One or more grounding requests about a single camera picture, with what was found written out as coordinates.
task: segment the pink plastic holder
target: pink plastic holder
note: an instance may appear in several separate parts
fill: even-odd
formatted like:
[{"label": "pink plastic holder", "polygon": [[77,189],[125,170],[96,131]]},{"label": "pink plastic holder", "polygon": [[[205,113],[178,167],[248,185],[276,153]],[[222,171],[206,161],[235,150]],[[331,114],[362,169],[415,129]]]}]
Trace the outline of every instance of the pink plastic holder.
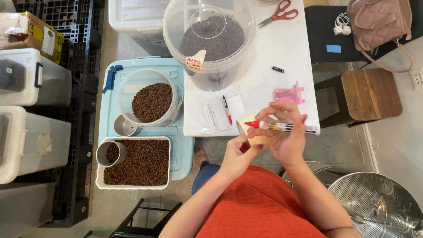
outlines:
[{"label": "pink plastic holder", "polygon": [[277,101],[287,101],[301,104],[304,103],[305,100],[301,99],[301,92],[304,91],[304,87],[300,88],[298,86],[298,81],[295,83],[293,88],[291,89],[275,89],[274,96],[275,96],[275,102]]}]

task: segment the red scissors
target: red scissors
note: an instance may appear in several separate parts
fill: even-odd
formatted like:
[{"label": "red scissors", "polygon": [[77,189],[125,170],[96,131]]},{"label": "red scissors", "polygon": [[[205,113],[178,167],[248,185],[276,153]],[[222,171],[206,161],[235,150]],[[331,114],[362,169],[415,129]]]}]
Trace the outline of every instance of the red scissors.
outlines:
[{"label": "red scissors", "polygon": [[[283,3],[287,2],[287,4],[281,8],[281,5]],[[279,6],[277,7],[277,10],[275,12],[275,14],[273,14],[273,16],[267,18],[266,20],[262,21],[261,23],[259,23],[257,26],[260,26],[259,28],[262,28],[263,26],[266,26],[267,24],[276,21],[276,20],[291,20],[294,19],[295,17],[298,16],[298,10],[297,9],[292,9],[290,11],[284,12],[289,6],[291,5],[291,0],[283,0],[282,2],[279,3]],[[293,17],[289,17],[288,15],[295,13],[295,16]]]}]

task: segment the blue jeans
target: blue jeans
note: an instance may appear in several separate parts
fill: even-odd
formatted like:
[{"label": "blue jeans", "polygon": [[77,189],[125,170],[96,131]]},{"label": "blue jeans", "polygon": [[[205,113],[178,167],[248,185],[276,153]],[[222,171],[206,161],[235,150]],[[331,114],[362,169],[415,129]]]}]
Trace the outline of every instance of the blue jeans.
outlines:
[{"label": "blue jeans", "polygon": [[208,161],[203,161],[200,165],[200,171],[192,183],[191,195],[194,195],[203,184],[209,180],[213,175],[219,171],[220,165],[210,164]]}]

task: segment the painted fingernail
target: painted fingernail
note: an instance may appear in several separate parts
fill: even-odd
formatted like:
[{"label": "painted fingernail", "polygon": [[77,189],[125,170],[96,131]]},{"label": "painted fingernail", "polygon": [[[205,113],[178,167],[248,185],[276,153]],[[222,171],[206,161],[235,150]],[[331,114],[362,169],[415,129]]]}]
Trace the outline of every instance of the painted fingernail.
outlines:
[{"label": "painted fingernail", "polygon": [[302,119],[302,121],[301,121],[301,122],[302,122],[302,124],[304,124],[304,123],[305,123],[305,121],[307,120],[307,117],[308,117],[308,115],[306,114],[306,115],[305,115],[305,117],[304,117],[304,118]]}]

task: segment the orange sweater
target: orange sweater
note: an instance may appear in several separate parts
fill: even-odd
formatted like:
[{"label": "orange sweater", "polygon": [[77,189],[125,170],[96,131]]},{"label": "orange sweater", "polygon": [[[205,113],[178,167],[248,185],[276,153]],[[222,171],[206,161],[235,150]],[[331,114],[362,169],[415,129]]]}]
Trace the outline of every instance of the orange sweater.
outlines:
[{"label": "orange sweater", "polygon": [[250,166],[222,193],[197,237],[325,237],[279,176]]}]

